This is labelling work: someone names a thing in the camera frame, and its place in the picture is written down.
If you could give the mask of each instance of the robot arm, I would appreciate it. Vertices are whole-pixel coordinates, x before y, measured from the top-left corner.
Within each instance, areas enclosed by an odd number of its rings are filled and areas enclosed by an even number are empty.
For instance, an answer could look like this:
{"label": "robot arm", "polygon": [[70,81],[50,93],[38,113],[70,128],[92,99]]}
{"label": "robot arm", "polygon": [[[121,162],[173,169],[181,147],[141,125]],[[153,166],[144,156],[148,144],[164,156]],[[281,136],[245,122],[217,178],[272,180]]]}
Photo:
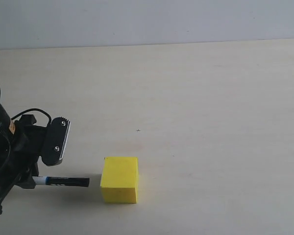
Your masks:
{"label": "robot arm", "polygon": [[[46,127],[35,125],[35,116],[26,114],[32,111],[49,118]],[[30,109],[10,118],[0,104],[0,214],[1,203],[14,185],[27,189],[43,184],[88,187],[89,178],[39,177],[40,156],[47,166],[62,162],[69,130],[70,121],[63,117],[52,120],[45,111]]]}

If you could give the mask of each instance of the marker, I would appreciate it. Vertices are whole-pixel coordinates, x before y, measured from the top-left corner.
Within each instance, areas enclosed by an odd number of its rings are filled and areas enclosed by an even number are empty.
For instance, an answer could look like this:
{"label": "marker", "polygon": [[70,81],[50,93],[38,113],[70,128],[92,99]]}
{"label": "marker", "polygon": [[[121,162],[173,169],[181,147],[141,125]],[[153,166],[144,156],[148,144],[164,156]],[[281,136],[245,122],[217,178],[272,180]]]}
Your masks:
{"label": "marker", "polygon": [[33,176],[36,185],[88,187],[89,178],[63,178],[49,176]]}

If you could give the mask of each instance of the yellow foam block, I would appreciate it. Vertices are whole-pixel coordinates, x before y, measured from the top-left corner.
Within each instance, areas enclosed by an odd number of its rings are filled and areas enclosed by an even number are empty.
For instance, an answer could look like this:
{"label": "yellow foam block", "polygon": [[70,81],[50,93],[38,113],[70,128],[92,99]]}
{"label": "yellow foam block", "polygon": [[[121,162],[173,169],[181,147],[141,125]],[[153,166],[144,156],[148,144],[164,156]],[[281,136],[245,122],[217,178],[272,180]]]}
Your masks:
{"label": "yellow foam block", "polygon": [[138,160],[107,157],[101,176],[101,193],[107,203],[137,203]]}

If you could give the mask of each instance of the white wall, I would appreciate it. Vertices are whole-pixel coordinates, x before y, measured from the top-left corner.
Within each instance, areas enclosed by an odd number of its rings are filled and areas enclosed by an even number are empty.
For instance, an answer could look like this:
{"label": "white wall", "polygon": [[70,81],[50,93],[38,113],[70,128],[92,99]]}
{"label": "white wall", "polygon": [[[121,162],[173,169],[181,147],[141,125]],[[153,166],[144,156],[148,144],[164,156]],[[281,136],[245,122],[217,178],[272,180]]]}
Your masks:
{"label": "white wall", "polygon": [[294,38],[294,0],[0,0],[0,49]]}

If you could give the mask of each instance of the table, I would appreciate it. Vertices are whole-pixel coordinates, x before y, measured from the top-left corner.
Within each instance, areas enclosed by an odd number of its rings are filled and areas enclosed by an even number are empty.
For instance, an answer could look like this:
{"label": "table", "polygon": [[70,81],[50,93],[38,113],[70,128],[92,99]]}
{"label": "table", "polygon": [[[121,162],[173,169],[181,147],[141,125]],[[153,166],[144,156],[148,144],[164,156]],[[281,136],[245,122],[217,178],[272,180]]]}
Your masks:
{"label": "table", "polygon": [[[91,177],[15,187],[0,234],[294,234],[294,40],[0,50],[0,85],[72,122],[41,175]],[[139,158],[138,204],[102,202],[106,156]]]}

